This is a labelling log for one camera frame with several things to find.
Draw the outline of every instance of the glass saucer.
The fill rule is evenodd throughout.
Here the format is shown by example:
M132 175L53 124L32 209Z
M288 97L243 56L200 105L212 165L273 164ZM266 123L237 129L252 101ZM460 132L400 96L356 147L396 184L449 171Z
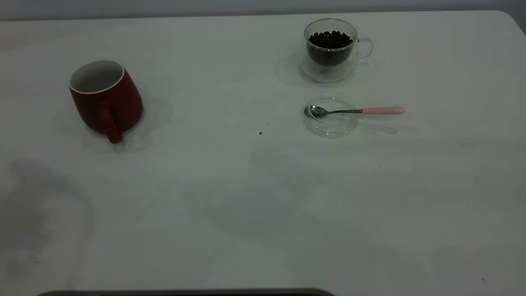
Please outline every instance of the glass saucer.
M311 106L318 106L327 111L356 109L351 99L343 94L329 93L315 96L301 110L305 127L315 135L334 139L348 135L357 125L356 113L334 113L316 118L310 111Z

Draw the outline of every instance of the mug rim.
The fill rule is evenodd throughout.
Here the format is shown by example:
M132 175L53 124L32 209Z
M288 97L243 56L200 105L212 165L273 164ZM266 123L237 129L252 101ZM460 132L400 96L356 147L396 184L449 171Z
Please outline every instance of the mug rim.
M321 46L317 46L315 44L313 44L310 40L309 40L309 36L307 36L307 30L309 29L310 26L312 26L313 24L317 23L317 22L322 22L322 21L337 21L337 22L342 22L346 25L348 25L349 27L351 27L354 32L356 33L356 40L353 41L351 44L347 45L347 46L344 46L344 47L340 47L340 48L325 48L325 47L321 47ZM318 49L318 50L322 50L322 51L326 51L326 52L340 52L340 51L344 51L344 50L347 50L351 47L353 47L356 43L358 43L358 31L356 30L356 28L349 24L348 22L342 20L342 19L339 19L339 18L332 18L332 17L327 17L327 18L321 18L321 19L317 19L316 21L308 24L306 27L305 27L305 30L303 31L303 37L305 38L305 41L307 41L307 44Z
M101 91L96 91L96 92L81 92L79 90L76 90L72 85L71 85L71 80L73 80L73 76L75 76L75 74L77 74L78 71L80 71L82 68L85 68L89 65L92 65L94 63L99 63L99 62L112 62L112 63L115 63L117 65L120 66L120 69L121 69L121 74L120 74L120 78L114 83L112 84L111 86L101 90ZM119 63L119 62L116 62L116 61L112 61L112 60L96 60L96 61L91 61L91 62L87 62L86 64L82 65L81 67L79 67L77 70L75 70L73 72L73 74L71 75L71 77L69 78L69 82L68 82L68 86L69 86L69 89L76 92L76 93L79 93L79 94L86 94L86 95L91 95L91 94L98 94L98 93L101 93L101 92L105 92L109 89L111 89L112 87L114 87L115 85L117 85L123 78L124 78L124 73L126 72L126 70L124 69L124 66Z

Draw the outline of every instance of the pink spoon handle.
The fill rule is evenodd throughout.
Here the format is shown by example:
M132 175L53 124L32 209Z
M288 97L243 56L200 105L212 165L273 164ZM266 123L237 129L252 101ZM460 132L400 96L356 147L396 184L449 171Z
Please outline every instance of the pink spoon handle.
M403 114L406 110L402 107L378 107L378 108L364 108L362 114Z

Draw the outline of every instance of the red mug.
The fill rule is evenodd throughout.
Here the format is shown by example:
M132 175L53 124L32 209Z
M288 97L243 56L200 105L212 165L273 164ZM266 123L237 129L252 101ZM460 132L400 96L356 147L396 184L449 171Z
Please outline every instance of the red mug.
M120 63L101 60L80 67L69 80L80 118L114 144L123 140L122 132L132 128L143 113L143 102L131 79Z

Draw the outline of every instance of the mug handle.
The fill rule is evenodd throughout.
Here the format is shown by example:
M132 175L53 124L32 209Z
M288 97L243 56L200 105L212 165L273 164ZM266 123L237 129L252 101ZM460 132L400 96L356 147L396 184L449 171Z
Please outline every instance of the mug handle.
M119 143L123 140L123 135L119 132L117 126L115 126L112 110L109 107L109 103L107 101L101 102L99 104L99 120L106 131L109 141L112 144Z
M361 43L361 42L369 43L369 47L370 47L370 49L368 51L366 51L365 53L360 54L358 52L358 58L357 58L356 62L360 63L360 62L363 62L363 60L365 60L366 58L368 58L371 55L372 50L374 48L374 45L372 44L371 38L360 38L360 39L358 39L358 42L359 43Z

